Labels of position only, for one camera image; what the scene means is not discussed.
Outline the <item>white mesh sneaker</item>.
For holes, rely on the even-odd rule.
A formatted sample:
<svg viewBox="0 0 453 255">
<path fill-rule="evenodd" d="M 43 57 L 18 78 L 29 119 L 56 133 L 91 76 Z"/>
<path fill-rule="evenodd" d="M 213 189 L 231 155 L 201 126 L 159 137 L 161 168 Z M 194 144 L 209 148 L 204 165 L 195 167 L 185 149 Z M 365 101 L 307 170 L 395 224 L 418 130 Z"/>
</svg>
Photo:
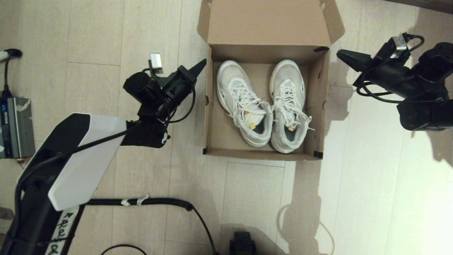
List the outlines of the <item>white mesh sneaker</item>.
<svg viewBox="0 0 453 255">
<path fill-rule="evenodd" d="M 282 60 L 275 66 L 270 79 L 270 95 L 274 114 L 270 142 L 278 152 L 289 154 L 301 147 L 312 121 L 304 111 L 304 78 L 293 60 Z"/>
</svg>

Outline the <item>white sneaker yellow insole logo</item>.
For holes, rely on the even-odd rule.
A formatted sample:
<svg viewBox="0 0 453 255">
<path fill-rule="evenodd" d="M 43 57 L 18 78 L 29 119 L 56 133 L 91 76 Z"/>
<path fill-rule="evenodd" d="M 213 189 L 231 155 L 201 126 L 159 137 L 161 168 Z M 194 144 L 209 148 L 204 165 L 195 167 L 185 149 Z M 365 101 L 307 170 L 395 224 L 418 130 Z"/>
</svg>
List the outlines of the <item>white sneaker yellow insole logo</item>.
<svg viewBox="0 0 453 255">
<path fill-rule="evenodd" d="M 217 97 L 249 145 L 268 144 L 274 120 L 271 105 L 256 95 L 246 72 L 237 62 L 228 60 L 220 65 Z"/>
</svg>

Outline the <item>brown cardboard shoe box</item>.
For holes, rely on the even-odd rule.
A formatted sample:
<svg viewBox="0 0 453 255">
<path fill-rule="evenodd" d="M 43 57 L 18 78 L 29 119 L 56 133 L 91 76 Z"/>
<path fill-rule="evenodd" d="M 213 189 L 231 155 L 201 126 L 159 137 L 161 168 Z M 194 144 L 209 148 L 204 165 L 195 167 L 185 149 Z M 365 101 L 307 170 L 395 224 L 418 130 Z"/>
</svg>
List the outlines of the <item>brown cardboard shoe box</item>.
<svg viewBox="0 0 453 255">
<path fill-rule="evenodd" d="M 336 0 L 202 0 L 197 28 L 208 44 L 203 154 L 271 161 L 318 161 L 327 136 L 329 49 L 345 33 Z M 312 117 L 301 147 L 289 154 L 242 138 L 217 96 L 220 65 L 235 60 L 251 87 L 271 102 L 270 78 L 282 60 L 299 65 Z"/>
</svg>

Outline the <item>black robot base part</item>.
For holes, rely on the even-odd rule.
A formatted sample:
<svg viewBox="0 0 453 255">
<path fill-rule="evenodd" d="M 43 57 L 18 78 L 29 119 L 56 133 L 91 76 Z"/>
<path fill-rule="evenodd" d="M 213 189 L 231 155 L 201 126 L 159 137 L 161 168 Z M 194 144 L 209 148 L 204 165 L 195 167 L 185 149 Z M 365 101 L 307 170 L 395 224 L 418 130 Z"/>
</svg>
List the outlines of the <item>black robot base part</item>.
<svg viewBox="0 0 453 255">
<path fill-rule="evenodd" d="M 256 243 L 250 232 L 234 232 L 234 237 L 230 240 L 229 255 L 256 255 L 256 252 Z"/>
</svg>

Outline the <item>grey power adapter box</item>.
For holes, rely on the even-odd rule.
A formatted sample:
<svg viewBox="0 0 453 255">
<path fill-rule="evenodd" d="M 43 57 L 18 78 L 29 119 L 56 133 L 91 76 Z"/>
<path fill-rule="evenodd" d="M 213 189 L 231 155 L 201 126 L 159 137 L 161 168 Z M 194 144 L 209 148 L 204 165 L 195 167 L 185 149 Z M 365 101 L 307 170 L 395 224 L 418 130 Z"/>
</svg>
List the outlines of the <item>grey power adapter box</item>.
<svg viewBox="0 0 453 255">
<path fill-rule="evenodd" d="M 29 158 L 34 153 L 31 99 L 0 98 L 0 159 Z"/>
</svg>

